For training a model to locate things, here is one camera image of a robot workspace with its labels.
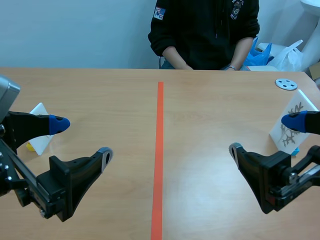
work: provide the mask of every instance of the hoodie logo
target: hoodie logo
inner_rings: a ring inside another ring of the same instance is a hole
[[[164,19],[165,12],[165,9],[156,6],[153,17],[162,21]]]
[[[230,17],[233,20],[236,20],[238,18],[238,14],[240,12],[241,7],[244,5],[245,0],[232,0],[233,3],[233,9]]]

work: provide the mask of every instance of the yellow object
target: yellow object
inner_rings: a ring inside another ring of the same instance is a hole
[[[28,142],[27,144],[26,144],[26,148],[29,150],[29,151],[31,151],[31,152],[35,152],[36,150],[34,149],[34,147],[30,144],[30,142]]]

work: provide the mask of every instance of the white wall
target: white wall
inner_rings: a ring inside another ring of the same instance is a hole
[[[259,0],[259,42],[289,46],[302,39],[302,48],[316,28],[318,17],[304,11],[300,0]]]
[[[307,40],[300,0],[260,0],[260,41]],[[156,0],[0,0],[0,66],[157,68],[147,35]]]

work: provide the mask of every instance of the white plastic bag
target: white plastic bag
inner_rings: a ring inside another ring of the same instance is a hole
[[[302,42],[303,40],[299,40],[291,46],[286,47],[267,65],[273,66],[282,72],[302,71],[303,53],[297,49]]]

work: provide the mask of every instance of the blue plastic bag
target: blue plastic bag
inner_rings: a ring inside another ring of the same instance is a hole
[[[244,61],[245,66],[265,66],[268,63],[272,44],[270,43],[265,51],[257,51],[256,44],[258,38],[253,41],[252,48]]]

